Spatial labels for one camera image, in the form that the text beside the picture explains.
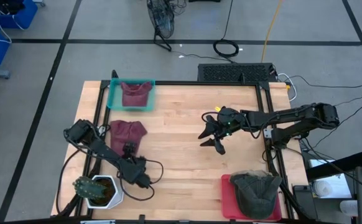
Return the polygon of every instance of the red cloth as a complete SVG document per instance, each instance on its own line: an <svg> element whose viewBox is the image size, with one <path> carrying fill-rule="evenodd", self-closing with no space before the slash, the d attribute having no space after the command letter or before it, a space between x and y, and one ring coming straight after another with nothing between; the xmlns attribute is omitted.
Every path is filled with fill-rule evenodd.
<svg viewBox="0 0 362 224"><path fill-rule="evenodd" d="M149 91L152 89L151 82L143 84L127 84L122 82L123 106L146 106L148 102Z"/></svg>
<svg viewBox="0 0 362 224"><path fill-rule="evenodd" d="M120 156L124 154L123 146L126 142L133 142L136 146L137 154L141 138L147 134L146 129L139 121L112 121L111 122L111 149Z"/></svg>

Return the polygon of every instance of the potted plant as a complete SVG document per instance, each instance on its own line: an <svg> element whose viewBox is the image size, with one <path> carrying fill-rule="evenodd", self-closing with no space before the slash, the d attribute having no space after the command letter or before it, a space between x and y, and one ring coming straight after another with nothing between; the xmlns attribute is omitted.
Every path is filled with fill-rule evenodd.
<svg viewBox="0 0 362 224"><path fill-rule="evenodd" d="M110 209L123 201L123 190L110 175L81 176L74 181L76 194L87 201L88 208Z"/></svg>

